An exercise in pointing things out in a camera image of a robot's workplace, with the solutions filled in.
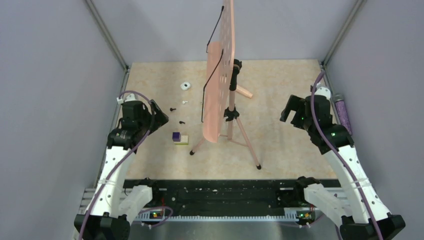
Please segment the white earbud charging case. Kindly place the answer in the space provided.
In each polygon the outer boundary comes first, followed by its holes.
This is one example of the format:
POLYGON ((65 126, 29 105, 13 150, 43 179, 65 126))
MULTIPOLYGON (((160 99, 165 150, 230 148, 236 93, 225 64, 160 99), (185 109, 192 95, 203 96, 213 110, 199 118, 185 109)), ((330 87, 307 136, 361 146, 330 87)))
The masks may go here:
POLYGON ((183 82, 181 85, 180 85, 180 88, 183 90, 183 91, 187 91, 187 90, 189 90, 190 88, 191 88, 191 84, 189 83, 189 82, 183 82))

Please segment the pink music stand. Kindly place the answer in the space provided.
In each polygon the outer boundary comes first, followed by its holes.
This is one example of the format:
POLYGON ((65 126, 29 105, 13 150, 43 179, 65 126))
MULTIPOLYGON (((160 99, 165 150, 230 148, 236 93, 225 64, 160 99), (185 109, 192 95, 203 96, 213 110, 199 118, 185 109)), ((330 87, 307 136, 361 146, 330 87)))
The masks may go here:
POLYGON ((262 166, 243 127, 235 103, 242 62, 235 58, 235 18, 232 0, 222 2, 216 26, 219 27, 219 39, 209 40, 206 45, 207 80, 202 88, 202 138, 189 154, 193 156, 205 141, 217 143, 221 137, 234 143, 234 125, 237 125, 244 138, 242 146, 249 149, 256 168, 261 170, 262 166))

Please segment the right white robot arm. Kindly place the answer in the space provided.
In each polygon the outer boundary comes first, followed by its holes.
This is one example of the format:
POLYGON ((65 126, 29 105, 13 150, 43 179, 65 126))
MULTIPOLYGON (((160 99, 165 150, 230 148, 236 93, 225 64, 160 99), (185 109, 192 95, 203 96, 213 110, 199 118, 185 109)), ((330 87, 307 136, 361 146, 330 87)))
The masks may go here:
POLYGON ((331 103, 323 95, 305 98, 291 95, 280 121, 291 111, 291 124, 305 130, 336 174, 346 196, 338 199, 314 177, 299 177, 293 187, 293 200, 299 206, 311 204, 327 216, 343 240, 392 240, 406 226, 401 215, 392 214, 378 197, 367 177, 354 140, 341 124, 333 122, 331 103))

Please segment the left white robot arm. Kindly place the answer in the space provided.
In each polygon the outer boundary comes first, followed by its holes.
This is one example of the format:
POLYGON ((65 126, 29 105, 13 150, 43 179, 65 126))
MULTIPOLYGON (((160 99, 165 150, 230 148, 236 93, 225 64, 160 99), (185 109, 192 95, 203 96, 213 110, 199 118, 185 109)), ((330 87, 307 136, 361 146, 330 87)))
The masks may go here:
POLYGON ((93 197, 83 213, 75 216, 80 240, 127 240, 131 223, 147 205, 160 202, 159 191, 147 185, 136 186, 122 199, 126 173, 138 147, 148 135, 168 123, 154 100, 125 100, 119 125, 107 136, 105 161, 93 197))

